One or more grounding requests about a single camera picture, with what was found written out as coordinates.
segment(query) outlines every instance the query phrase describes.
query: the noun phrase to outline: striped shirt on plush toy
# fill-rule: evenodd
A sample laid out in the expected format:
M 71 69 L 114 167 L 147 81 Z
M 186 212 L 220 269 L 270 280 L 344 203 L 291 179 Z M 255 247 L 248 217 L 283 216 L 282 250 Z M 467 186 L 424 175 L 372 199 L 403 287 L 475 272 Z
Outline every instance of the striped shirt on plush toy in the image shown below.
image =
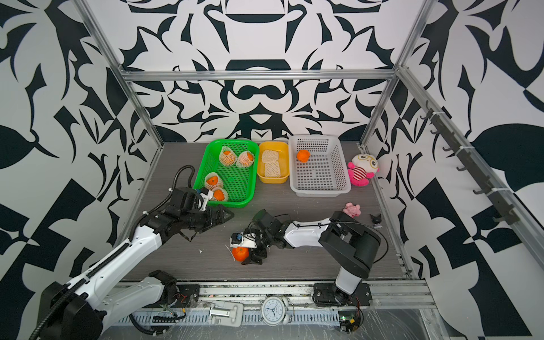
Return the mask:
M 355 180 L 360 181 L 363 178 L 367 178 L 367 172 L 363 168 L 356 166 L 352 170 Z

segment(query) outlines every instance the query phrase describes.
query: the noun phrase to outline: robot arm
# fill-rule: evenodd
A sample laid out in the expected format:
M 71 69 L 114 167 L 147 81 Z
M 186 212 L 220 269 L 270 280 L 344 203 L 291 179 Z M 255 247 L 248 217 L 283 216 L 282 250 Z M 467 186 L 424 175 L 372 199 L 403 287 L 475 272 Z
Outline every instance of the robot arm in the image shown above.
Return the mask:
M 348 242 L 344 237 L 351 235 Z M 231 247 L 250 248 L 249 257 L 242 264 L 262 264 L 267 258 L 266 248 L 323 247 L 341 265 L 335 281 L 335 299 L 330 304 L 344 304 L 355 292 L 372 268 L 380 246 L 380 236 L 347 214 L 336 211 L 331 218 L 315 222 L 281 223 L 265 210 L 253 218 L 252 226 L 231 236 Z
M 52 283 L 42 293 L 38 324 L 30 339 L 97 339 L 117 322 L 156 301 L 174 301 L 176 279 L 155 271 L 139 284 L 107 296 L 111 289 L 142 259 L 180 233 L 191 241 L 202 233 L 234 217 L 222 205 L 207 206 L 211 191 L 202 188 L 173 189 L 170 201 L 161 212 L 153 212 L 135 226 L 131 236 L 65 285 Z M 195 232 L 190 239 L 182 229 Z

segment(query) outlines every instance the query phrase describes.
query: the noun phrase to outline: clock face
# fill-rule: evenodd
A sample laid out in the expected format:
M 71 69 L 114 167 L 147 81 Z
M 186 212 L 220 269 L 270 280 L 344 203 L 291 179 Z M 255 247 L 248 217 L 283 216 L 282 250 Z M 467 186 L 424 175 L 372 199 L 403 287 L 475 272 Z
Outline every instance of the clock face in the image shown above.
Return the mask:
M 268 323 L 278 323 L 285 315 L 283 302 L 278 298 L 269 298 L 264 302 L 262 312 Z

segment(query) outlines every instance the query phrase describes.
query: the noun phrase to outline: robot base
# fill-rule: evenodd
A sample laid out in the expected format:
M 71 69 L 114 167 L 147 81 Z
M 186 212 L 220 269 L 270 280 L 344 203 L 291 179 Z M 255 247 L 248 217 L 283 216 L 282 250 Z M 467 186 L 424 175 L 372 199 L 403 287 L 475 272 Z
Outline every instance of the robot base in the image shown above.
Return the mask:
M 318 307 L 324 306 L 370 306 L 372 295 L 367 283 L 359 283 L 352 295 L 347 295 L 334 283 L 315 283 L 312 300 Z

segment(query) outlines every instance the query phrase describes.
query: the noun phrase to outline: stuffed animal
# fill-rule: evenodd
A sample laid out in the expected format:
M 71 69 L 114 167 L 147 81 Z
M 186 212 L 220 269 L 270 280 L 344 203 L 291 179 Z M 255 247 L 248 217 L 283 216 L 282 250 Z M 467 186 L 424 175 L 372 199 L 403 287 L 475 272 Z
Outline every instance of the stuffed animal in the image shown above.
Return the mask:
M 374 156 L 360 153 L 348 163 L 349 181 L 354 186 L 364 187 L 369 183 L 369 178 L 374 177 L 380 171 L 378 161 Z
M 349 202 L 345 204 L 345 208 L 342 211 L 349 215 L 351 218 L 357 217 L 361 215 L 361 206 L 354 206 L 353 203 Z

